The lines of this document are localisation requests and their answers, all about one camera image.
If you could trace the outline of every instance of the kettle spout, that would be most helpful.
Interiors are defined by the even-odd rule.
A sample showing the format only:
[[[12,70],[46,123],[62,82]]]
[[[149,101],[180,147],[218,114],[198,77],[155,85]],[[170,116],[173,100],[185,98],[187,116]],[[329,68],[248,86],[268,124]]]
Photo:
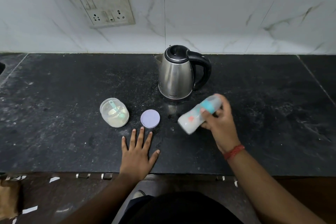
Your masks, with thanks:
[[[162,65],[162,58],[163,58],[163,54],[158,54],[154,56],[154,59],[156,60],[156,64],[159,66],[159,68]]]

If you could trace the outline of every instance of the electric kettle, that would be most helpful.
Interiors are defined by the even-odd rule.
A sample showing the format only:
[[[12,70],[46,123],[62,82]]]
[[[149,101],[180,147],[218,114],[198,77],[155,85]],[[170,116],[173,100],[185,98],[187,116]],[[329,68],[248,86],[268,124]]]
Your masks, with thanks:
[[[198,52],[183,45],[173,45],[155,56],[159,65],[159,90],[169,99],[183,99],[202,87],[211,74],[211,63]],[[203,67],[203,77],[195,82],[196,65]]]

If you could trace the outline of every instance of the kettle lid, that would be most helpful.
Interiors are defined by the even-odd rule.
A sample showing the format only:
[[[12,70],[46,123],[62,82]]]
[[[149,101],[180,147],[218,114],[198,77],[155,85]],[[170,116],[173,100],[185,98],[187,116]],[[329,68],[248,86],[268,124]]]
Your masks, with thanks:
[[[172,45],[165,51],[165,58],[171,63],[181,64],[187,62],[189,49],[183,45]]]

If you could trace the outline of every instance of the purple lid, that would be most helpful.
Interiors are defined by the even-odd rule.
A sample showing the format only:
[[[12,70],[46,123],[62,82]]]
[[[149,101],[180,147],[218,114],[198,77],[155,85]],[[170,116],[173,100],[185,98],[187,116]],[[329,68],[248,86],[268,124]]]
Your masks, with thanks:
[[[153,109],[146,110],[141,115],[141,123],[148,129],[155,128],[160,122],[160,115]]]

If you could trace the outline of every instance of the person's left hand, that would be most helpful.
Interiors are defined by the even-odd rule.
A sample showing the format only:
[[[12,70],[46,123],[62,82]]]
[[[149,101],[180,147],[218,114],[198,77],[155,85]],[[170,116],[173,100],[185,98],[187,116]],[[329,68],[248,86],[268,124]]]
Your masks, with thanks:
[[[153,133],[149,132],[147,140],[142,147],[144,142],[144,132],[144,127],[141,127],[138,140],[136,142],[135,136],[137,130],[132,130],[129,149],[127,149],[126,138],[123,136],[121,140],[123,157],[121,159],[119,175],[127,175],[134,183],[142,181],[146,175],[149,174],[160,153],[160,150],[156,150],[148,160],[148,150],[151,146]]]

